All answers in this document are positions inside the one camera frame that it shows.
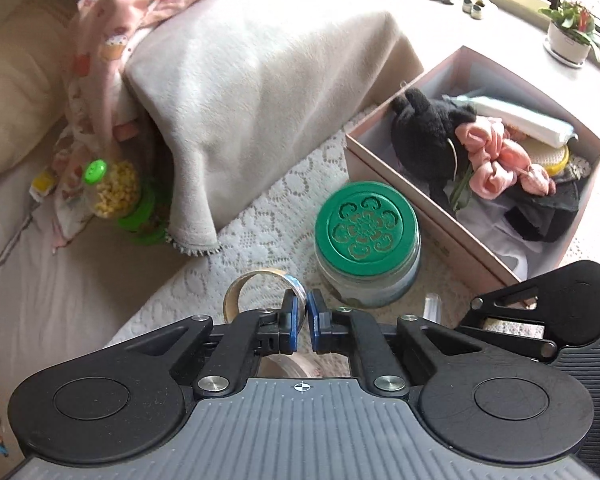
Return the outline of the tape roll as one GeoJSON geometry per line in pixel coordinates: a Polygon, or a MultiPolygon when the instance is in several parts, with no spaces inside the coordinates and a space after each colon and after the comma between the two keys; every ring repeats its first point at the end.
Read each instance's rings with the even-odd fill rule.
{"type": "Polygon", "coordinates": [[[248,271],[230,283],[223,298],[225,322],[233,322],[239,313],[248,310],[275,310],[280,307],[285,292],[299,301],[303,318],[308,292],[298,278],[285,270],[260,268],[248,271]]]}

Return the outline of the clear plastic tube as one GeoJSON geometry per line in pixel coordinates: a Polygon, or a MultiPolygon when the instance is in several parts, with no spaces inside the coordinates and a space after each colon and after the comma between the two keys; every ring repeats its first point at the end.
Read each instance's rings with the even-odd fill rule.
{"type": "Polygon", "coordinates": [[[425,296],[422,317],[429,322],[440,323],[442,320],[442,299],[434,292],[428,292],[425,296]]]}

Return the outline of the yellow round sponge pad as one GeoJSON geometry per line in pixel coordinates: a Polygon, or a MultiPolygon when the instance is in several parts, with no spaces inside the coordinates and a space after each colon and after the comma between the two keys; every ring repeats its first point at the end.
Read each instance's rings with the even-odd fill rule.
{"type": "Polygon", "coordinates": [[[570,151],[567,144],[560,148],[553,148],[548,144],[530,138],[530,136],[521,140],[519,144],[527,152],[532,164],[542,166],[550,177],[556,177],[558,174],[561,174],[570,159],[570,151]]]}

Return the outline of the pink fabric flowers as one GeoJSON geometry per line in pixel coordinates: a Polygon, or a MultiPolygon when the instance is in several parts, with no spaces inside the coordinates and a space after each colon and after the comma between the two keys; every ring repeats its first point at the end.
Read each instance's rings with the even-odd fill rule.
{"type": "Polygon", "coordinates": [[[516,183],[530,195],[556,193],[554,180],[510,137],[501,119],[477,116],[473,122],[457,126],[455,135],[474,172],[469,187],[483,200],[495,200],[516,183]]]}

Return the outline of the wet wipes packet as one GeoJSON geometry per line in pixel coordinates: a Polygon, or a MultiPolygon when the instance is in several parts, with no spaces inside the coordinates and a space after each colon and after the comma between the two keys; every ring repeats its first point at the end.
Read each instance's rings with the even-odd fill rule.
{"type": "Polygon", "coordinates": [[[523,106],[488,96],[442,96],[456,105],[469,105],[478,115],[500,118],[504,125],[552,148],[562,148],[579,136],[573,125],[564,120],[529,110],[523,106]]]}

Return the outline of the black plush toy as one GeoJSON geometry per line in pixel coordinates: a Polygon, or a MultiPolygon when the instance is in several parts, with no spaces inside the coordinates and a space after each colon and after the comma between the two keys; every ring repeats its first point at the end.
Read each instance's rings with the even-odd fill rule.
{"type": "Polygon", "coordinates": [[[455,130],[477,119],[470,105],[427,98],[417,88],[401,91],[392,101],[390,139],[396,158],[417,180],[428,185],[429,197],[454,214],[445,185],[469,167],[468,151],[455,130]]]}

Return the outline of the white lace tablecloth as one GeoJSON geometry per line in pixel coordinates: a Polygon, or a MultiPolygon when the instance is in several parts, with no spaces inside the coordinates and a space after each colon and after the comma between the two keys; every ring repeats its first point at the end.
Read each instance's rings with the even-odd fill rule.
{"type": "MultiPolygon", "coordinates": [[[[348,180],[344,135],[370,114],[369,107],[352,118],[319,148],[293,166],[272,188],[238,214],[220,232],[222,250],[210,257],[189,259],[109,341],[107,346],[173,323],[191,314],[208,314],[223,321],[222,299],[240,274],[260,268],[285,270],[309,288],[320,288],[329,307],[340,304],[324,286],[316,267],[313,226],[317,211],[332,192],[348,180]]],[[[600,263],[600,204],[590,203],[579,234],[570,243],[562,264],[580,259],[600,263]]],[[[422,314],[425,296],[442,299],[442,324],[455,327],[468,311],[469,301],[486,287],[466,286],[452,262],[422,234],[422,264],[406,295],[388,307],[373,310],[381,322],[398,314],[422,314]]]]}

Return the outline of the green lid glass jar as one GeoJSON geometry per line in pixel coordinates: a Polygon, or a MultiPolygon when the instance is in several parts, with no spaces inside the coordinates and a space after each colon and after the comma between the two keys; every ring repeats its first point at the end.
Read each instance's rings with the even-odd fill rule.
{"type": "Polygon", "coordinates": [[[314,224],[317,266],[347,306],[375,309],[400,299],[417,278],[422,238],[414,208],[392,186],[343,185],[314,224]]]}

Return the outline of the pink cardboard box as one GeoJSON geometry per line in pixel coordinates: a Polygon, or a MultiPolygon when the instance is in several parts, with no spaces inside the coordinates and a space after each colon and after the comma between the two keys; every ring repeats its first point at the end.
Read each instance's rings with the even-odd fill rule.
{"type": "Polygon", "coordinates": [[[591,166],[600,162],[600,139],[568,110],[541,90],[490,58],[459,48],[436,67],[399,89],[360,120],[346,137],[350,178],[384,181],[410,202],[419,229],[428,234],[448,257],[452,268],[469,286],[490,290],[513,285],[557,268],[577,231],[590,198],[593,178],[580,193],[580,209],[567,232],[553,243],[528,242],[513,230],[504,214],[513,207],[505,192],[495,200],[483,200],[471,191],[469,167],[445,185],[454,214],[448,214],[429,197],[428,185],[409,174],[396,158],[390,139],[393,119],[391,101],[407,88],[419,89],[427,98],[442,96],[488,96],[514,103],[573,125],[579,136],[567,145],[571,155],[585,158],[591,166]]]}

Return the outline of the green cap corn bottle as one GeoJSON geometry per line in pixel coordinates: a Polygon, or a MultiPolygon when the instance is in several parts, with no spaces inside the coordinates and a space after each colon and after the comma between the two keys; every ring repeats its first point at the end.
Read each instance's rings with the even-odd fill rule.
{"type": "Polygon", "coordinates": [[[95,159],[86,166],[82,180],[87,206],[96,217],[114,220],[139,245],[166,240],[170,197],[134,162],[95,159]]]}

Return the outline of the beige sofa cover cloth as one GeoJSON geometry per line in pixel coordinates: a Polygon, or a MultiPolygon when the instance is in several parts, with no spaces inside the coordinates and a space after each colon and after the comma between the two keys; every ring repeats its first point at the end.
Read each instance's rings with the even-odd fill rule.
{"type": "Polygon", "coordinates": [[[190,256],[364,108],[422,72],[384,0],[201,0],[124,76],[170,148],[168,237],[190,256]]]}

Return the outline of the potted plant white pot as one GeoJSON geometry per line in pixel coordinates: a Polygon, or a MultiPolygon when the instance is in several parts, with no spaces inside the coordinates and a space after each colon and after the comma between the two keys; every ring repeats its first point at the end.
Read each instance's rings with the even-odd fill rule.
{"type": "Polygon", "coordinates": [[[579,1],[550,0],[539,14],[550,20],[545,50],[558,62],[580,68],[592,54],[600,62],[600,34],[593,14],[579,1]]]}

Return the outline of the pink patterned blanket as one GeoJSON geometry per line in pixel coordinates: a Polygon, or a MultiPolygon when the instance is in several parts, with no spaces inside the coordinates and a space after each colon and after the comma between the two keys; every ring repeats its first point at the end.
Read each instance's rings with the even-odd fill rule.
{"type": "Polygon", "coordinates": [[[142,161],[126,147],[140,132],[138,111],[123,83],[140,37],[199,0],[80,0],[70,24],[65,72],[67,125],[54,147],[54,247],[68,245],[96,217],[87,206],[83,174],[95,159],[142,161]]]}

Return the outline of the beige pillow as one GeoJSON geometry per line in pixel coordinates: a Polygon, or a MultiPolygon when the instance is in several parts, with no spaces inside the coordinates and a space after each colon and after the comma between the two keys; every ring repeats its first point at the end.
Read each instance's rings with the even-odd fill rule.
{"type": "Polygon", "coordinates": [[[64,111],[71,13],[26,0],[0,24],[0,174],[18,165],[64,111]]]}

